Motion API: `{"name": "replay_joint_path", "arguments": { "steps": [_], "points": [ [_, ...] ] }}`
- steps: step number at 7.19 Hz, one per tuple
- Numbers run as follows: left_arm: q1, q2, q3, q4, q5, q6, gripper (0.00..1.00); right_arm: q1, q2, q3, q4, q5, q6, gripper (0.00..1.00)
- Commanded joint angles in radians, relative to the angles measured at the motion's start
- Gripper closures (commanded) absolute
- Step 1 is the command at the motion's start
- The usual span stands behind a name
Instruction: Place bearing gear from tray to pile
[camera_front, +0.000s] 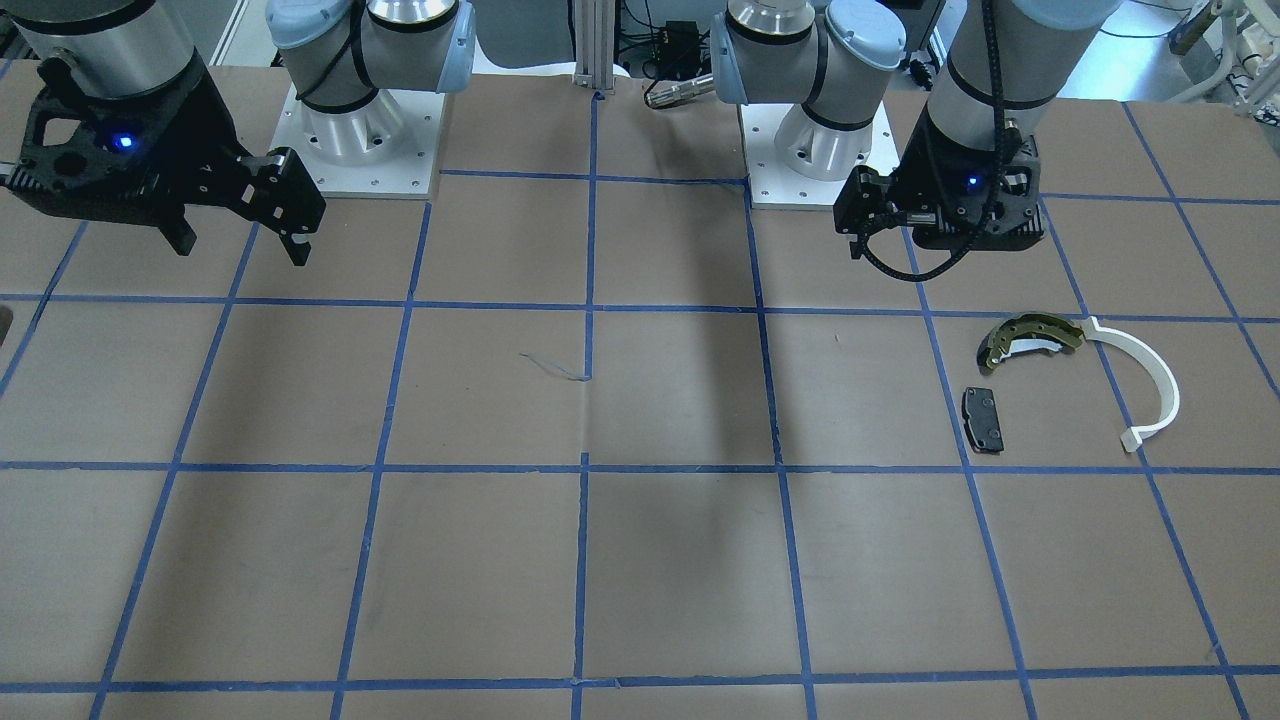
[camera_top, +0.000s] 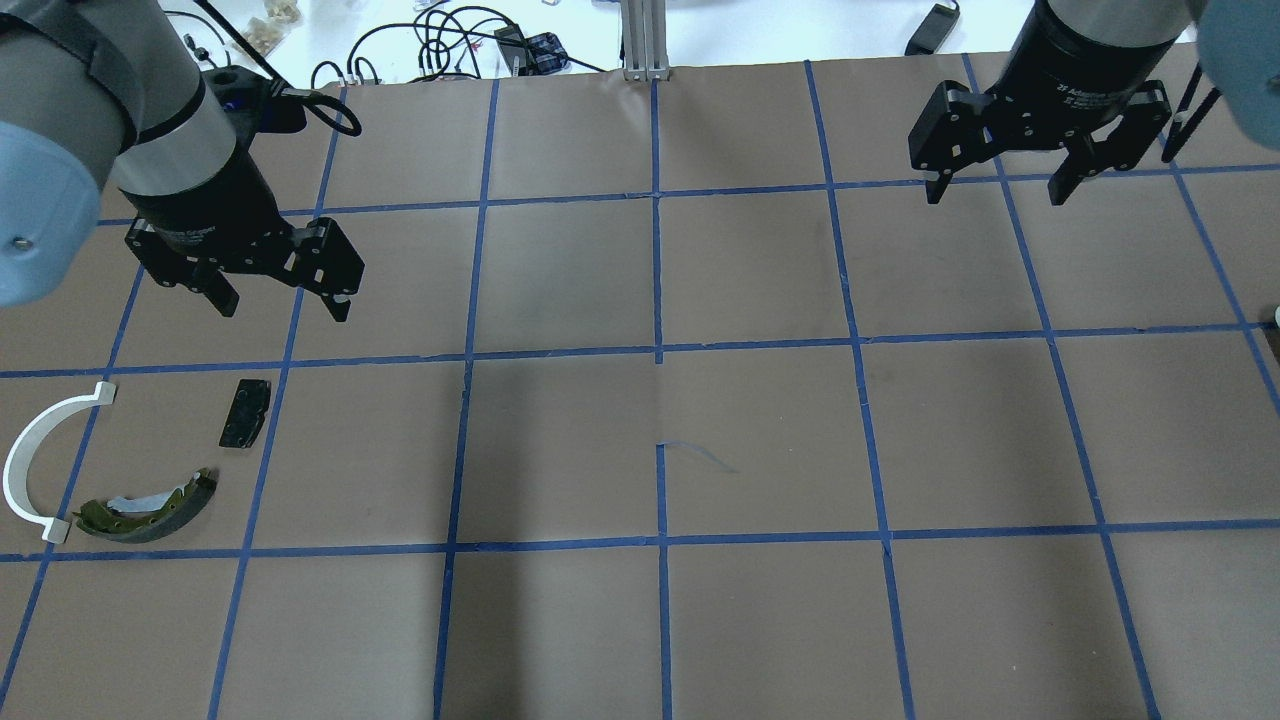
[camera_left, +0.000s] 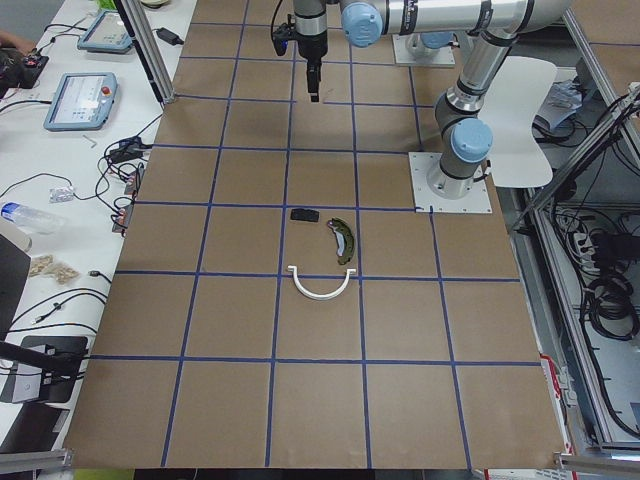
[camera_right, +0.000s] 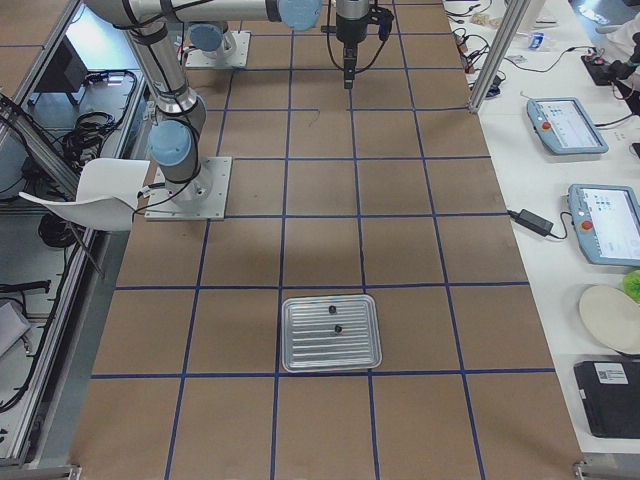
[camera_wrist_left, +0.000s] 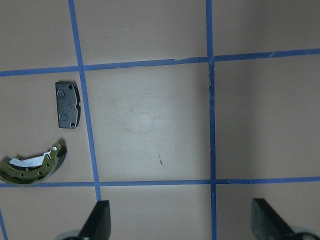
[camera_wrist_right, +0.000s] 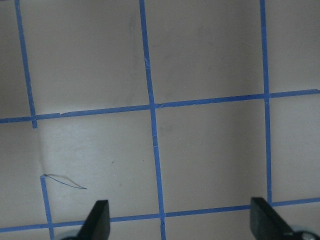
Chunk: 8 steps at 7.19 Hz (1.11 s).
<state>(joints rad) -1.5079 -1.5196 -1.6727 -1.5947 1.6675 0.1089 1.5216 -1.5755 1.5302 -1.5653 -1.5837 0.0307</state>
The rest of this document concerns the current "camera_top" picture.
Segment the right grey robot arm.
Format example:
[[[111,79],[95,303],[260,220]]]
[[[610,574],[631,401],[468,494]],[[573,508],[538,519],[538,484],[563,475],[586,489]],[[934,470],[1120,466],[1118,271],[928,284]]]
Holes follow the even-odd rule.
[[[1189,27],[1196,77],[1253,142],[1277,147],[1275,1],[1037,1],[986,91],[940,83],[908,136],[909,160],[937,204],[954,176],[1004,152],[1065,158],[1048,182],[1062,205],[1105,170],[1132,170],[1158,135],[1174,159],[1196,117],[1174,109],[1153,70]]]

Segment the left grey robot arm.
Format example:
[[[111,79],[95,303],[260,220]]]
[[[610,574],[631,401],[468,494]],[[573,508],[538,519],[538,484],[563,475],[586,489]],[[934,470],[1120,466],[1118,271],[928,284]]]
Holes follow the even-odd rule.
[[[362,258],[330,218],[291,224],[250,152],[310,117],[360,135],[343,102],[201,69],[155,1],[5,1],[1,19],[4,306],[64,281],[113,186],[134,209],[125,245],[157,284],[232,316],[229,275],[265,275],[348,318]]]

